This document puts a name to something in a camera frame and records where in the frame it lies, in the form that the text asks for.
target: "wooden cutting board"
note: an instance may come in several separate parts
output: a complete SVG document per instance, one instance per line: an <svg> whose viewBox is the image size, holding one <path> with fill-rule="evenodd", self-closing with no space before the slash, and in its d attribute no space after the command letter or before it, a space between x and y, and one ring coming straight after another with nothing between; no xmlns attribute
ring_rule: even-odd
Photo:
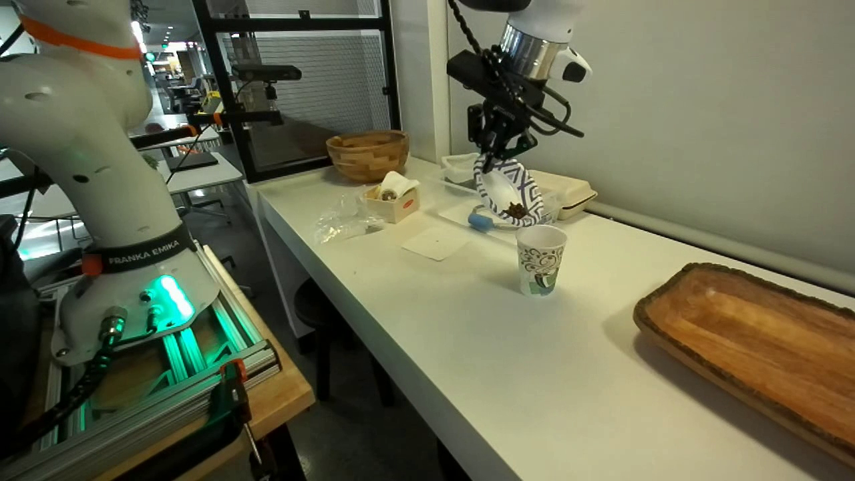
<svg viewBox="0 0 855 481"><path fill-rule="evenodd" d="M636 306L664 354L855 466L855 317L748 273L688 265Z"/></svg>

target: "black frame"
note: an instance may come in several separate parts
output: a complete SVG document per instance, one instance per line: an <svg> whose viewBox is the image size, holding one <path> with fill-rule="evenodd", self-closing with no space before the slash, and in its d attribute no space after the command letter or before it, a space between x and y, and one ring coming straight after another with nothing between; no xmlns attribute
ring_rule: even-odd
<svg viewBox="0 0 855 481"><path fill-rule="evenodd" d="M219 96L225 104L225 112L237 112L237 99L233 91L233 81L222 57L222 49L215 43L215 36L222 32L329 32L329 31L376 31L381 36L381 57L385 57L385 79L388 87L381 90L381 94L388 96L388 108L390 108L390 127L401 130L401 110L398 110L398 83L394 83L394 52L393 52L393 17L390 17L390 3L380 0L380 19L313 19L309 13L298 13L298 19L210 19L210 8L207 0L193 0L207 57L210 57L210 67L213 67L213 79L219 87ZM242 122L237 115L225 115L227 130L233 131L233 143L237 147L237 156L242 160L242 178L246 183L262 183L262 179L271 179L271 178L282 178L282 174L295 174L295 171L308 171L308 168L317 168L317 167L329 167L329 159L309 159L301 163L291 163L282 168L271 168L271 171L255 171L254 159L250 159L250 146L247 136L242 134Z"/></svg>

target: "green light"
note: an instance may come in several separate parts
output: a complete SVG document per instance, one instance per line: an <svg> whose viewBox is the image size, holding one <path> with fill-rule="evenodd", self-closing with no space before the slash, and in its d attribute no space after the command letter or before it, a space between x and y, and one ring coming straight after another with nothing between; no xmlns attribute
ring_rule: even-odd
<svg viewBox="0 0 855 481"><path fill-rule="evenodd" d="M177 323L186 323L193 319L193 306L186 299L186 295L178 289L177 279L174 277L161 277L155 282L158 293L165 295L169 306L174 307L177 313Z"/></svg>

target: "cardboard box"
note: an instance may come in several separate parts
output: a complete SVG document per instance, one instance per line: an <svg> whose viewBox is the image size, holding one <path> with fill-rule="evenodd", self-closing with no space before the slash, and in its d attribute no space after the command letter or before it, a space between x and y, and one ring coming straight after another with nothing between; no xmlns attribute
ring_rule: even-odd
<svg viewBox="0 0 855 481"><path fill-rule="evenodd" d="M381 199L376 188L362 194L362 203L385 223L394 226L404 216L420 212L420 188L405 191L401 199Z"/></svg>

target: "wicker basket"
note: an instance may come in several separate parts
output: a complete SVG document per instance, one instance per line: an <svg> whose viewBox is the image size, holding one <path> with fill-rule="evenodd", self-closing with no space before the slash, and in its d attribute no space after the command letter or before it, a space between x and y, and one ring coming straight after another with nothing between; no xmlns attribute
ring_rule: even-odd
<svg viewBox="0 0 855 481"><path fill-rule="evenodd" d="M401 131L362 131L330 136L325 152L345 179L376 184L388 171L405 171L408 143Z"/></svg>

